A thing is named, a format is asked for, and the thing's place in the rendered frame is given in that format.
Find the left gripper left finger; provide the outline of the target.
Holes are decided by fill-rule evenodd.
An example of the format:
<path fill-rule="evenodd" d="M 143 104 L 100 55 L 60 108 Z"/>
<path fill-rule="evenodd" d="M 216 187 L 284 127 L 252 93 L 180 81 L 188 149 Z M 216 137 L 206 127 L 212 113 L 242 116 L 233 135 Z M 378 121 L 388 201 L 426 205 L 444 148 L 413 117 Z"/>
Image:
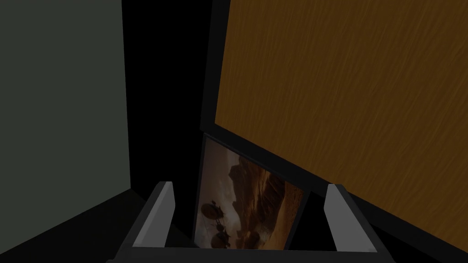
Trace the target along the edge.
<path fill-rule="evenodd" d="M 128 233 L 126 245 L 164 247 L 175 206 L 173 183 L 159 182 Z"/>

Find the brown wooden door leaf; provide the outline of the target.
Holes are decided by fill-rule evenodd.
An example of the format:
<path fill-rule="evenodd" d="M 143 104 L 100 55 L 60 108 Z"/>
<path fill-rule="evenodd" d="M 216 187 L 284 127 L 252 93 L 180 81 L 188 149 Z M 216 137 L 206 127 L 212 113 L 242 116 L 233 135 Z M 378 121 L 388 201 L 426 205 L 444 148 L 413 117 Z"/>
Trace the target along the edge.
<path fill-rule="evenodd" d="M 231 0 L 215 123 L 468 252 L 468 0 Z"/>

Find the framed brown landscape picture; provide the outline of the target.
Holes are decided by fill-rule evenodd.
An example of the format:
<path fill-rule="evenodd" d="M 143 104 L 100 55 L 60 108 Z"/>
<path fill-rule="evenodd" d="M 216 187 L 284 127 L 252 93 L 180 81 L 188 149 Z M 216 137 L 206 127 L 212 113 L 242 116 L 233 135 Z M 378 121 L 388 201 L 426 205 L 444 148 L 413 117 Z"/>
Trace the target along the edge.
<path fill-rule="evenodd" d="M 192 240 L 200 248 L 288 250 L 309 192 L 204 134 Z"/>

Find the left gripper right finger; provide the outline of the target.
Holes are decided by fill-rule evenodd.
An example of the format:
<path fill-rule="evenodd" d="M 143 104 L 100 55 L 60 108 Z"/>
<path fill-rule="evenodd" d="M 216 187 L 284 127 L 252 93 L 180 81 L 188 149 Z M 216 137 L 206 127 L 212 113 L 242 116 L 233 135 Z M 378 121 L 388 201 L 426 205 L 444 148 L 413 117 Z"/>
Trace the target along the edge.
<path fill-rule="evenodd" d="M 329 184 L 324 213 L 339 252 L 383 252 L 383 244 L 343 185 Z"/>

